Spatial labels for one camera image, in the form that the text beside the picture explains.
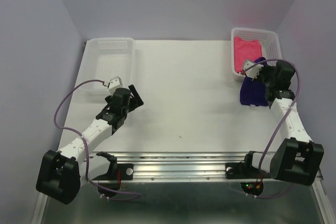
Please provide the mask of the purple towel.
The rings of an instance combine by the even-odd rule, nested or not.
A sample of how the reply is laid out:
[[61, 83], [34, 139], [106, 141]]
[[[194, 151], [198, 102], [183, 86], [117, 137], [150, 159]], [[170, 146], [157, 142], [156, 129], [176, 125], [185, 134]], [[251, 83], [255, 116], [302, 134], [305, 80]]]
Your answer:
[[241, 105], [268, 106], [265, 92], [266, 87], [262, 82], [245, 77], [239, 93], [240, 103]]

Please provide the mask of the pink microfiber towel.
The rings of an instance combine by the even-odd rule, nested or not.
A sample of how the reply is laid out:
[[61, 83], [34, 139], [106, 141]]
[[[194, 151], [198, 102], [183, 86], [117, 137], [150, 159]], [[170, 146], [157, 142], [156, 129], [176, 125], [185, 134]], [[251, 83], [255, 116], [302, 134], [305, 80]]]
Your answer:
[[245, 60], [255, 62], [263, 56], [262, 47], [258, 40], [243, 40], [240, 37], [234, 37], [234, 69], [239, 73], [243, 68]]

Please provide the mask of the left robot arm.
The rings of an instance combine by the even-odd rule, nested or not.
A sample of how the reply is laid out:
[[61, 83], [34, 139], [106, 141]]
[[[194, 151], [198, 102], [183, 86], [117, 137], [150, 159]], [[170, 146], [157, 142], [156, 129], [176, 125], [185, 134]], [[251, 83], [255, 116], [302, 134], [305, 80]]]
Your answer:
[[86, 184], [97, 187], [100, 198], [113, 201], [129, 201], [140, 197], [139, 193], [121, 191], [122, 179], [130, 180], [127, 171], [132, 164], [118, 165], [117, 158], [107, 152], [90, 154], [103, 141], [111, 137], [125, 122], [128, 113], [143, 105], [134, 85], [123, 87], [119, 78], [107, 85], [109, 96], [106, 106], [83, 132], [56, 125], [69, 130], [77, 137], [57, 151], [47, 151], [41, 162], [36, 190], [65, 205], [71, 203], [80, 188]]

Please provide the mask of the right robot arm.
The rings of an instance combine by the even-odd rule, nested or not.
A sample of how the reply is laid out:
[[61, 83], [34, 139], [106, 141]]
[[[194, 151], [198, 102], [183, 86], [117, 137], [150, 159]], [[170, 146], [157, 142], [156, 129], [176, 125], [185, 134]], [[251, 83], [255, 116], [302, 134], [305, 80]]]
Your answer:
[[265, 86], [265, 99], [278, 125], [263, 152], [246, 154], [241, 170], [248, 177], [260, 172], [275, 180], [310, 186], [318, 173], [324, 148], [309, 136], [297, 110], [301, 91], [299, 72], [283, 59], [276, 60], [274, 66], [267, 63], [268, 60], [258, 63], [246, 60], [241, 72]]

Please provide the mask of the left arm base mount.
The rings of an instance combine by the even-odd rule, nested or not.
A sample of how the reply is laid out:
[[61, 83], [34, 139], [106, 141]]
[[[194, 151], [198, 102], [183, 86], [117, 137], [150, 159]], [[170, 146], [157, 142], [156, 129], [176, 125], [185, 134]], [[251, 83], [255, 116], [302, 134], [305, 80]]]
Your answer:
[[134, 165], [120, 163], [116, 156], [107, 152], [98, 152], [90, 158], [89, 178], [91, 180], [132, 180]]

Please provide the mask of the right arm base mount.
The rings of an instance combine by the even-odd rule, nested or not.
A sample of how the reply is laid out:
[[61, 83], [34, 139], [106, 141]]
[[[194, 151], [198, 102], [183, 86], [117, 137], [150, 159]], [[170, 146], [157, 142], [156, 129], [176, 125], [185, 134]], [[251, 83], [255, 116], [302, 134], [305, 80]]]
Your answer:
[[262, 152], [249, 151], [243, 161], [226, 163], [226, 179], [269, 179], [270, 175], [270, 162], [273, 158], [273, 154], [266, 154], [262, 164], [261, 172], [259, 171], [259, 162]]

